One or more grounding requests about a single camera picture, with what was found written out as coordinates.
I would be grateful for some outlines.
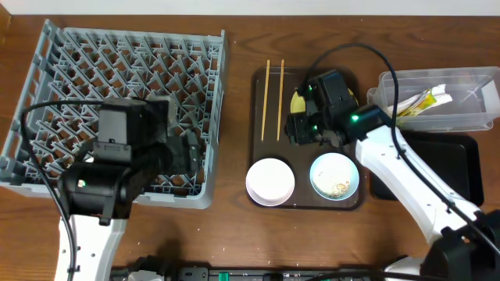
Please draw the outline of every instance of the transparent bin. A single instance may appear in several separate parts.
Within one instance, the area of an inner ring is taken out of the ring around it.
[[[500,68],[471,67],[455,69],[423,69],[397,71],[399,101],[404,101],[428,88],[446,84],[445,91],[453,101],[422,112],[418,116],[398,117],[404,130],[459,132],[489,130],[493,119],[500,116]],[[394,101],[394,82],[389,72],[382,73],[379,87],[368,91],[369,104],[379,105],[385,112]]]
[[[220,36],[121,30],[60,29],[45,21],[0,156],[0,185],[28,197],[50,197],[20,142],[20,113],[43,101],[170,96],[177,104],[176,133],[193,130],[203,168],[192,175],[158,175],[136,199],[141,205],[207,208],[212,203],[219,154],[220,113],[228,63]],[[34,110],[27,130],[52,183],[81,145],[98,134],[95,106]]]

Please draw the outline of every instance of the white backdrop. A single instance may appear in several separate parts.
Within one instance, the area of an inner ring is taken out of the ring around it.
[[[0,0],[13,14],[500,16],[500,0]]]

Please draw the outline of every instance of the white bowl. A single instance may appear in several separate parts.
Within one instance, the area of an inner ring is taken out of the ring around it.
[[[247,173],[248,195],[257,203],[272,207],[283,204],[295,188],[295,177],[290,167],[275,158],[256,162]]]
[[[314,180],[321,173],[327,173],[328,176],[335,179],[335,182],[332,182],[332,184],[348,181],[350,184],[347,193],[340,197],[331,197],[325,194],[316,186]],[[309,179],[311,180],[312,187],[321,197],[328,200],[340,201],[351,197],[358,189],[359,171],[354,162],[348,157],[338,153],[326,153],[318,157],[311,165]]]

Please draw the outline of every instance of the lattice crate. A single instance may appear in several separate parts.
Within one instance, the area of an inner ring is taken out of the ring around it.
[[[2,184],[26,196],[47,197],[46,187],[19,139],[23,106],[53,100],[146,98],[169,95],[177,103],[175,134],[196,132],[203,170],[159,175],[137,202],[206,208],[213,197],[227,43],[221,37],[115,30],[60,30],[46,21],[0,158]],[[31,143],[52,181],[98,133],[94,105],[40,108],[28,116]]]

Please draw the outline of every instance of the chopstick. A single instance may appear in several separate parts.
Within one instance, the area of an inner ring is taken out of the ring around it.
[[[281,102],[283,99],[283,78],[284,78],[284,59],[281,59],[281,75],[280,75],[280,103],[278,105],[278,131],[277,141],[280,141],[280,128],[281,128]]]
[[[260,137],[261,141],[264,141],[264,128],[266,128],[266,110],[267,110],[267,89],[269,86],[269,68],[271,61],[267,60],[267,69],[266,69],[266,87],[264,88],[264,108],[262,110],[262,135]]]

